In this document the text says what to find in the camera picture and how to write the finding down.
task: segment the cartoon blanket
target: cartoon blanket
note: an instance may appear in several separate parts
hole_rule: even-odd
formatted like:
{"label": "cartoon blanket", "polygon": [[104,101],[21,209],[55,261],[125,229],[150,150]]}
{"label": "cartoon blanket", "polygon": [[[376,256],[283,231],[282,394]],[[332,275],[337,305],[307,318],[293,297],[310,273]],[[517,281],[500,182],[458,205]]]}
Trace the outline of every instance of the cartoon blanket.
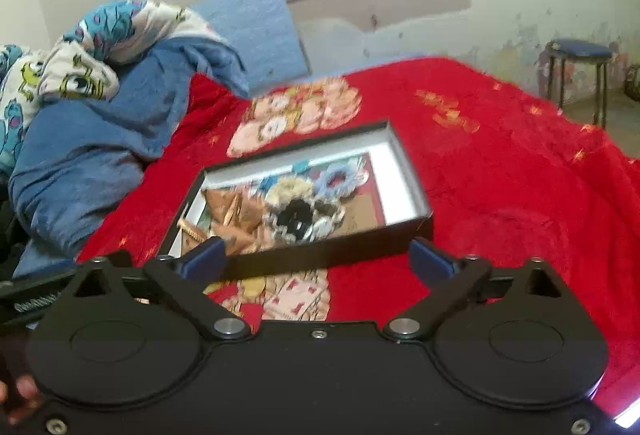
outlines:
{"label": "cartoon blanket", "polygon": [[[87,14],[53,50],[0,47],[0,179],[14,170],[31,121],[60,99],[111,100],[120,83],[108,66],[138,61],[154,44],[203,38],[226,45],[197,13],[164,3],[118,0]],[[234,93],[247,97],[240,84]]]}

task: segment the blue scrunchie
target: blue scrunchie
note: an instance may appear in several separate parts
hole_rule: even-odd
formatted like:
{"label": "blue scrunchie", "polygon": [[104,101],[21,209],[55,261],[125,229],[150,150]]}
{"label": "blue scrunchie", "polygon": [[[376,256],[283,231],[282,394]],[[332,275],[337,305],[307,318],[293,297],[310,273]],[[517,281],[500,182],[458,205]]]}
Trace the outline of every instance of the blue scrunchie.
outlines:
{"label": "blue scrunchie", "polygon": [[[358,171],[350,164],[330,164],[314,182],[314,189],[317,196],[325,198],[342,198],[349,196],[356,190],[356,176]],[[344,177],[344,180],[335,186],[329,186],[337,176]]]}

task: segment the beige scrunchie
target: beige scrunchie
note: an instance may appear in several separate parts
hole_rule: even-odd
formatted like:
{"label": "beige scrunchie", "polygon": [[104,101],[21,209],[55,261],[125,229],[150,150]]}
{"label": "beige scrunchie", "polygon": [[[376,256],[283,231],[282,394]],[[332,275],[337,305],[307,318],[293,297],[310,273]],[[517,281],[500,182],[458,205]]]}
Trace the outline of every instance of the beige scrunchie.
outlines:
{"label": "beige scrunchie", "polygon": [[286,206],[294,198],[311,196],[314,184],[302,177],[281,177],[265,196],[265,201],[273,207]]}

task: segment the floor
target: floor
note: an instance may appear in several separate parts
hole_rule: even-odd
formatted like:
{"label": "floor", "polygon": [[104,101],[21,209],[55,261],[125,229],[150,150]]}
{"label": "floor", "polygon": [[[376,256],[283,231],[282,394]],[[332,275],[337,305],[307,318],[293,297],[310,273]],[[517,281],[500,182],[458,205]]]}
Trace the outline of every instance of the floor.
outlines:
{"label": "floor", "polygon": [[[574,121],[593,123],[593,99],[564,105],[564,113]],[[607,132],[629,157],[640,158],[640,102],[626,97],[622,90],[609,94]]]}

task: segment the metal stool leg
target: metal stool leg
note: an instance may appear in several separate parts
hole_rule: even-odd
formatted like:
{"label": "metal stool leg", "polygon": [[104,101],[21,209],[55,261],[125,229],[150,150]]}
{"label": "metal stool leg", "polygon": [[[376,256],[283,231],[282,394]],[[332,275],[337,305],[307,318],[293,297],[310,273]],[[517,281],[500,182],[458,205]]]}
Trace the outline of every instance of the metal stool leg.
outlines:
{"label": "metal stool leg", "polygon": [[546,98],[551,100],[551,89],[554,84],[554,70],[556,69],[556,58],[549,58],[549,78],[546,80]]}
{"label": "metal stool leg", "polygon": [[566,60],[562,59],[560,67],[560,110],[564,106],[564,68],[566,66]]}
{"label": "metal stool leg", "polygon": [[593,124],[600,122],[600,65],[596,65],[596,108],[593,112]]}
{"label": "metal stool leg", "polygon": [[602,65],[602,129],[607,129],[607,63]]}

